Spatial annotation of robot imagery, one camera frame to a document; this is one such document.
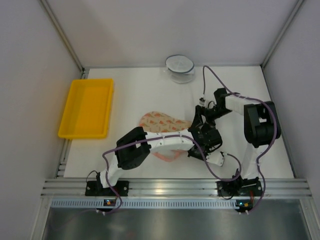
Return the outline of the floral mesh laundry bag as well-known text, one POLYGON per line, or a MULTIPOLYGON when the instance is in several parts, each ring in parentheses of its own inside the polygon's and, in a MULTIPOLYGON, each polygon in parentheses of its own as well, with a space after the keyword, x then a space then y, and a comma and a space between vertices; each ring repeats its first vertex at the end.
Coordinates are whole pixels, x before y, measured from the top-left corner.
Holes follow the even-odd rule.
MULTIPOLYGON (((192 125, 191 121, 171 117, 163 112, 147 112, 139 120, 138 126, 145 132, 171 133, 188 129, 192 125)), ((165 162, 173 162, 183 153, 183 150, 168 150, 154 152, 153 155, 165 162)))

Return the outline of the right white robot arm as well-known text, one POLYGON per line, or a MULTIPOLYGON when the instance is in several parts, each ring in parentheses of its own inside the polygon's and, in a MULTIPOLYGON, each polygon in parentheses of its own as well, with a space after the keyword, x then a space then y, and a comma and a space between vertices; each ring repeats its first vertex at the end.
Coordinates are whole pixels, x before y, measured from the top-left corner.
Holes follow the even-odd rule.
POLYGON ((235 172, 237 179, 255 179, 259 176, 260 158, 264 155, 259 147, 268 149, 281 136, 275 104, 272 101, 261 101, 244 97, 238 93, 228 93, 225 88, 214 92, 214 101, 206 103, 201 97, 195 107, 193 122, 189 128, 193 139, 197 142, 188 156, 209 163, 220 165, 226 153, 222 151, 223 139, 216 127, 216 120, 231 113, 243 116, 243 132, 247 147, 241 168, 235 172))

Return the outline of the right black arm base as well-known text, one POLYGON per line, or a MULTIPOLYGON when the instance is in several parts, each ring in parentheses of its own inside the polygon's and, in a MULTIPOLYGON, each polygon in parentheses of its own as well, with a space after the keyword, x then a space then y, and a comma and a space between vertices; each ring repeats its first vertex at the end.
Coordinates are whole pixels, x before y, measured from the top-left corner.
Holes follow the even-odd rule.
POLYGON ((233 197, 260 197, 263 193, 262 184, 259 178, 242 179, 237 178, 234 181, 217 182, 218 196, 226 200, 233 197))

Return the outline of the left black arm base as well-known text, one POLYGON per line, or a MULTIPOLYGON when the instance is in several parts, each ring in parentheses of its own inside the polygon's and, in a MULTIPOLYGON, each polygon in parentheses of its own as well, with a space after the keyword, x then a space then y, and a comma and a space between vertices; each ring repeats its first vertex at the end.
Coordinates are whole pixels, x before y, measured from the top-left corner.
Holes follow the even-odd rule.
MULTIPOLYGON (((119 180, 113 189, 121 196, 127 197, 129 192, 129 181, 119 180)), ((116 193, 110 188, 103 188, 100 180, 90 180, 86 183, 85 196, 87 197, 115 197, 116 193)))

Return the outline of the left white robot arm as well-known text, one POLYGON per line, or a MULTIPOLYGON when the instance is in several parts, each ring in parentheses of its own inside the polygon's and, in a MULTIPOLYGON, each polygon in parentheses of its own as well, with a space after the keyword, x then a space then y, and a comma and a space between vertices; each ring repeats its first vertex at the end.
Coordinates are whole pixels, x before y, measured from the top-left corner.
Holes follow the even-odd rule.
POLYGON ((188 157, 222 166, 223 154, 219 151, 222 138, 216 128, 202 130, 199 127, 176 132, 148 132, 138 126, 116 142, 116 148, 102 154, 105 159, 114 153, 111 161, 106 162, 105 170, 97 175, 100 187, 107 189, 115 186, 124 171, 138 168, 149 154, 165 154, 170 151, 185 151, 188 157))

